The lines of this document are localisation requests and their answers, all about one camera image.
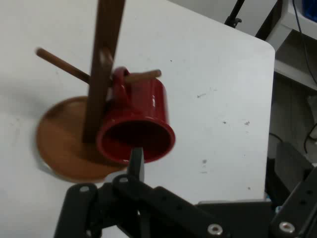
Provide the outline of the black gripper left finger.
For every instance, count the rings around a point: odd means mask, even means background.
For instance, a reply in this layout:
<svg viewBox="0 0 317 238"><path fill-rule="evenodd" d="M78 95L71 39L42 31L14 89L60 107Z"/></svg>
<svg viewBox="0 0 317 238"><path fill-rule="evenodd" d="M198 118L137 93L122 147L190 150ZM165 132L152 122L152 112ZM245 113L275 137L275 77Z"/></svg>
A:
<svg viewBox="0 0 317 238"><path fill-rule="evenodd" d="M70 187L62 205L56 238L100 238L116 226L130 238L228 238L225 224L163 187L144 179L144 153L131 150L127 172L101 187Z"/></svg>

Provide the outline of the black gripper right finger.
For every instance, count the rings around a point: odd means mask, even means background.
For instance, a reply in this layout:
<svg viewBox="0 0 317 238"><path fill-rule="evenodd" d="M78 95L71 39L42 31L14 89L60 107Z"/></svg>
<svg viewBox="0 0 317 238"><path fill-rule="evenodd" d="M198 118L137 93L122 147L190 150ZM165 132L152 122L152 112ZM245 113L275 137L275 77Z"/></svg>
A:
<svg viewBox="0 0 317 238"><path fill-rule="evenodd" d="M271 238L317 236L317 169L300 182L269 226Z"/></svg>

